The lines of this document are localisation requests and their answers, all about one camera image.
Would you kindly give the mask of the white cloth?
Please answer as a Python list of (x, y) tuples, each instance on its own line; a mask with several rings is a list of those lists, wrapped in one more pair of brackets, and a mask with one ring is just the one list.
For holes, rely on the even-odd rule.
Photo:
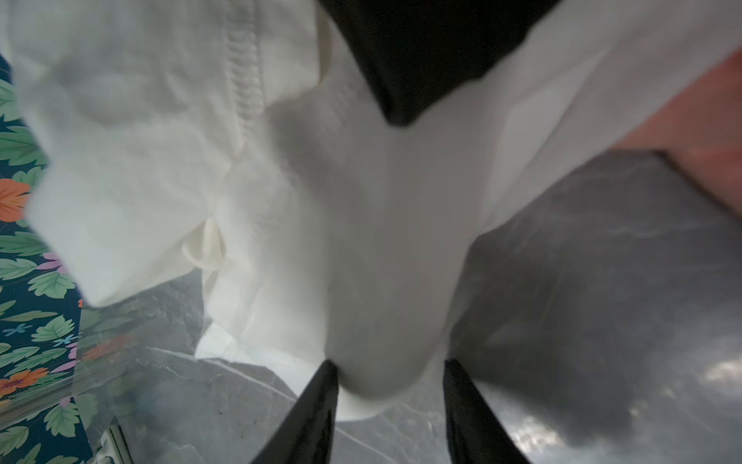
[(386, 121), (322, 1), (5, 1), (1, 52), (49, 159), (27, 220), (91, 305), (193, 269), (196, 354), (338, 413), (424, 371), (475, 239), (741, 48), (737, 1), (557, 1), (415, 122)]

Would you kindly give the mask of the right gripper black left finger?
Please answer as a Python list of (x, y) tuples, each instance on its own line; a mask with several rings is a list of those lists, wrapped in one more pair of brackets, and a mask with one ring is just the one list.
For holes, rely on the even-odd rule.
[(330, 463), (338, 392), (337, 367), (326, 360), (252, 463)]

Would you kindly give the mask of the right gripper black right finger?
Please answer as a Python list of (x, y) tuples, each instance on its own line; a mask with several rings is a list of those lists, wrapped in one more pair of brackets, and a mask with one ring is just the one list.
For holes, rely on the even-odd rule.
[(452, 463), (529, 464), (461, 363), (446, 360), (442, 384)]

